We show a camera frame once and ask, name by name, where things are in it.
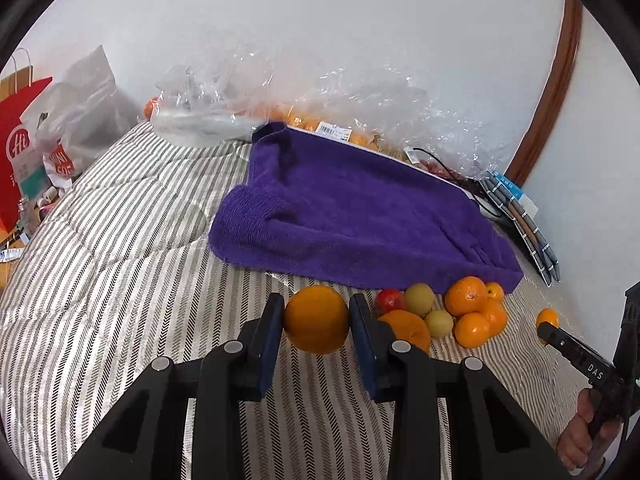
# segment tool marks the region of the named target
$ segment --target yellow-green fruit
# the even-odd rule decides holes
[[[436,295],[426,283],[415,283],[404,292],[406,309],[420,317],[431,311],[435,301]]]
[[[453,318],[446,310],[432,310],[424,316],[424,322],[434,338],[444,337],[453,329]]]

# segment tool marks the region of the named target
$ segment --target blue gripper pad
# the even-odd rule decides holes
[[[273,372],[278,358],[278,348],[282,337],[282,314],[284,299],[272,292],[267,299],[260,323],[255,331],[254,339],[249,349],[252,360],[258,363],[258,390],[260,398],[271,387]]]
[[[349,318],[362,383],[368,391],[369,397],[376,399],[378,396],[376,355],[366,327],[367,320],[371,320],[371,314],[363,294],[354,294],[349,300]]]

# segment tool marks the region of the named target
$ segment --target black cable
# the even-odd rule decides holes
[[[471,193],[471,196],[473,197],[473,199],[476,201],[476,203],[478,204],[478,206],[480,206],[482,209],[484,209],[485,211],[487,211],[491,216],[493,216],[494,218],[502,218],[502,216],[504,215],[504,213],[502,211],[500,211],[498,209],[498,212],[500,213],[499,215],[495,214],[493,211],[491,211],[490,209],[488,209],[482,202],[480,202],[478,200],[478,197],[476,196],[475,193],[473,193],[471,190],[468,190],[464,185],[463,182],[456,177],[453,174],[453,171],[451,171],[447,166],[444,165],[444,163],[435,155],[433,155],[433,153],[428,152],[427,150],[423,149],[423,148],[414,148],[414,152],[423,152],[426,153],[429,156],[432,156],[433,158],[436,159],[436,162],[438,164],[440,164],[446,171],[447,173],[450,174],[450,176],[452,177],[453,180],[456,181],[456,184],[458,184],[458,186],[460,186],[462,189],[464,189],[465,191],[468,191],[469,193]]]

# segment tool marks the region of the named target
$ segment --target red apple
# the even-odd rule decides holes
[[[374,307],[378,316],[382,316],[391,310],[406,310],[402,292],[394,288],[381,290],[376,296]]]

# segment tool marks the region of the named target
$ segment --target human hand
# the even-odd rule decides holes
[[[594,415],[590,391],[590,388],[585,388],[578,394],[577,413],[569,421],[558,440],[558,457],[569,471],[577,467],[584,467],[591,447],[593,447],[593,441],[589,436],[587,427],[593,420]],[[598,436],[603,441],[611,442],[619,432],[620,422],[618,420],[610,420],[602,425]]]

